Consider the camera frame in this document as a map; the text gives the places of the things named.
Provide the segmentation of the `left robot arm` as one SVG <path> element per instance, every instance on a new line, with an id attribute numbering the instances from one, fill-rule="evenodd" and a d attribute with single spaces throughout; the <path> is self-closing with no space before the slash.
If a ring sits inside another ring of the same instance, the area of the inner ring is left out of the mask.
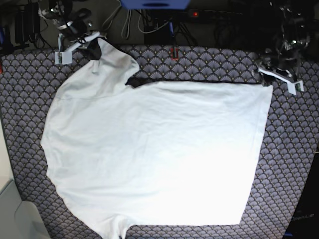
<path id="1" fill-rule="evenodd" d="M 298 91 L 304 91 L 299 71 L 313 39 L 311 31 L 319 29 L 311 8 L 314 4 L 282 0 L 280 4 L 272 3 L 271 6 L 276 8 L 281 23 L 274 35 L 274 47 L 265 49 L 265 53 L 260 55 L 255 73 L 259 74 L 264 86 L 280 80 L 286 84 L 290 94 L 296 95 Z"/>

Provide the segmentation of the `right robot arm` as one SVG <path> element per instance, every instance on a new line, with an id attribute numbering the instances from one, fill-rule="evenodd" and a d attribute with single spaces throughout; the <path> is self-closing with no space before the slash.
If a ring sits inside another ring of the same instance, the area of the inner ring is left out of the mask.
<path id="1" fill-rule="evenodd" d="M 73 10 L 73 0 L 40 0 L 38 14 L 50 20 L 59 31 L 55 63 L 68 65 L 73 52 L 80 50 L 90 60 L 99 60 L 102 52 L 98 44 L 99 31 L 92 28 L 92 13 L 86 8 Z"/>

